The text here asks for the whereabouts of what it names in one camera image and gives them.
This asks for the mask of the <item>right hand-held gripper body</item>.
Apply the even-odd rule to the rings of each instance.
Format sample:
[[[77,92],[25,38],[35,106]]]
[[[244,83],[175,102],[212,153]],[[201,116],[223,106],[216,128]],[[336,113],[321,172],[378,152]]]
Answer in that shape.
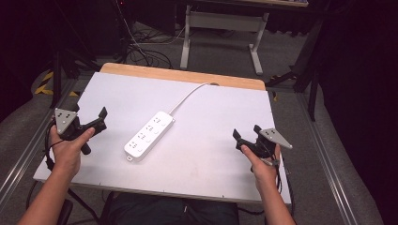
[[[275,128],[262,129],[257,134],[255,142],[249,142],[241,137],[241,143],[237,143],[236,149],[242,145],[248,146],[259,158],[270,158],[275,153],[275,146],[281,145],[292,149],[293,145]]]

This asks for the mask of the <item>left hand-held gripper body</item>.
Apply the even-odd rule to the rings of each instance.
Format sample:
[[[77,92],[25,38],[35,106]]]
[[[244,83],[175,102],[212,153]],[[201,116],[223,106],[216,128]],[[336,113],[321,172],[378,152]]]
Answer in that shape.
[[[77,112],[56,108],[54,110],[57,133],[62,140],[73,141],[89,128],[95,129],[94,135],[101,133],[107,128],[105,119],[97,118],[88,124],[82,125]]]

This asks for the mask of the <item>person's right hand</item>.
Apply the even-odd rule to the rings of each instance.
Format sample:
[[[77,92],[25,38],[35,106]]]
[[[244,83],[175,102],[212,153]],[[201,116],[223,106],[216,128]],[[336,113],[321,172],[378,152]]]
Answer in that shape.
[[[258,190],[265,190],[277,187],[277,169],[267,165],[260,159],[248,146],[241,146],[242,153],[252,164],[252,170],[256,179],[255,183]]]

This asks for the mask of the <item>person's left hand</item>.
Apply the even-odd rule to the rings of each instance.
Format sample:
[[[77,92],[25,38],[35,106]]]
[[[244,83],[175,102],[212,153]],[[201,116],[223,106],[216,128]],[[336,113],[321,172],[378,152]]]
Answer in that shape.
[[[50,138],[54,154],[53,173],[73,178],[80,170],[81,148],[91,139],[94,132],[95,129],[89,128],[75,140],[63,141],[57,133],[56,126],[52,126]]]

